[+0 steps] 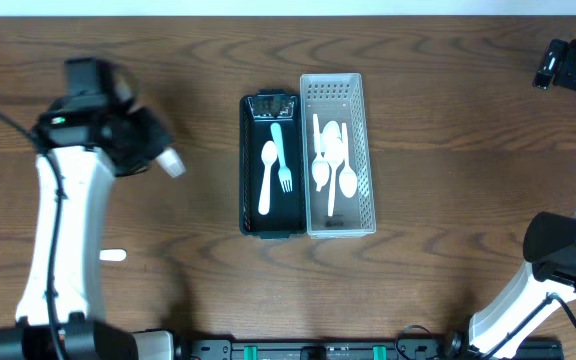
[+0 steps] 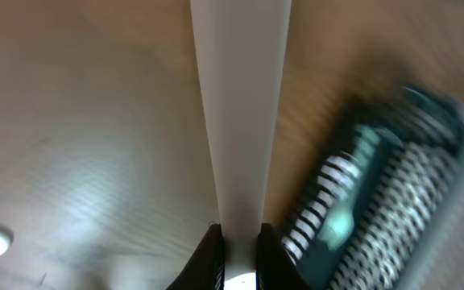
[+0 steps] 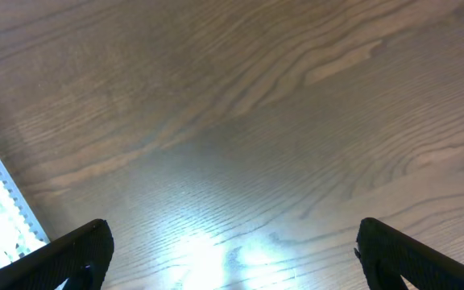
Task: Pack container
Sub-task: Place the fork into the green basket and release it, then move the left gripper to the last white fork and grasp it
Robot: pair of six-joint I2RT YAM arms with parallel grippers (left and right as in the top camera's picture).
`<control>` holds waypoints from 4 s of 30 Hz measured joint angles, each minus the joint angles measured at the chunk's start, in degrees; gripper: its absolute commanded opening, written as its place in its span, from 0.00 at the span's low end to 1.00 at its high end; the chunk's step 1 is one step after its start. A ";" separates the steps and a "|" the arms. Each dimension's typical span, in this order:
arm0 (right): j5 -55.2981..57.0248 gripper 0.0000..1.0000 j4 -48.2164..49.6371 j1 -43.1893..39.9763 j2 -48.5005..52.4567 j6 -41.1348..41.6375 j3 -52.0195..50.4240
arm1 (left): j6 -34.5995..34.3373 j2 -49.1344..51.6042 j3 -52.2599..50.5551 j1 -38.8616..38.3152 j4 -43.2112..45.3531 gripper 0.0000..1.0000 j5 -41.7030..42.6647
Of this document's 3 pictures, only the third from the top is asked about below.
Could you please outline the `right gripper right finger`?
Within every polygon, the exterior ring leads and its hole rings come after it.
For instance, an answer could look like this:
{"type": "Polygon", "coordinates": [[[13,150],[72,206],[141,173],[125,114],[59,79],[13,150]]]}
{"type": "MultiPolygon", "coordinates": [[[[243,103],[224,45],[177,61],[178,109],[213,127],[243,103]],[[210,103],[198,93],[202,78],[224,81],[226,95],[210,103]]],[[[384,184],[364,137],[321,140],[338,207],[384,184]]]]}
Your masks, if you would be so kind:
{"type": "Polygon", "coordinates": [[[371,290],[464,289],[464,265],[372,218],[360,222],[354,253],[371,290]]]}

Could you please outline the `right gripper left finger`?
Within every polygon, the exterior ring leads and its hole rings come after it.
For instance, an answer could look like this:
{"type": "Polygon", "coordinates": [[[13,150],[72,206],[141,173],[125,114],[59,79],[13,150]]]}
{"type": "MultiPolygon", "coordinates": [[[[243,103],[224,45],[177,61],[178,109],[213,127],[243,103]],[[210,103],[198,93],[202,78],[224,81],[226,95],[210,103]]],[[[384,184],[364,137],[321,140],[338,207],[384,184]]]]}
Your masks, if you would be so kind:
{"type": "Polygon", "coordinates": [[[114,253],[107,221],[95,219],[0,269],[0,289],[99,289],[114,253]]]}

